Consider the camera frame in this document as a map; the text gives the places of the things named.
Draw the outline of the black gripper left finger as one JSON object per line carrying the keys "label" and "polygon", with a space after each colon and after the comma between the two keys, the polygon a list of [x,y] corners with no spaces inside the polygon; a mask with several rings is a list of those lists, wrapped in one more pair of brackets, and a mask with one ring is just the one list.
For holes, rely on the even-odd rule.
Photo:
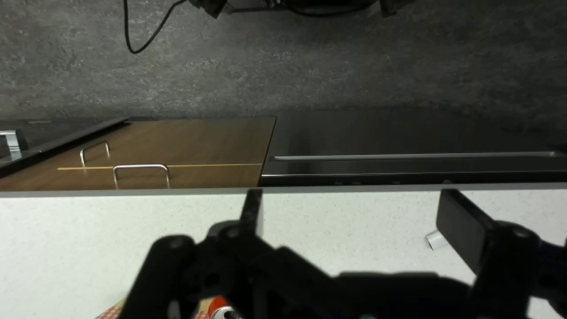
{"label": "black gripper left finger", "polygon": [[240,219],[240,242],[245,247],[252,247],[257,240],[261,208],[263,208],[263,192],[248,190],[243,210],[241,210],[241,219]]}

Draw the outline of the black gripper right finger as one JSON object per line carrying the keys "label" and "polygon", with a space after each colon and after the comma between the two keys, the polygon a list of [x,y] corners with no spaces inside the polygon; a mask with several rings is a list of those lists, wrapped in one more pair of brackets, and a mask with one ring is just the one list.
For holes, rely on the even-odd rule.
{"label": "black gripper right finger", "polygon": [[495,242],[496,222],[459,190],[443,190],[438,205],[436,229],[463,263],[479,274]]}

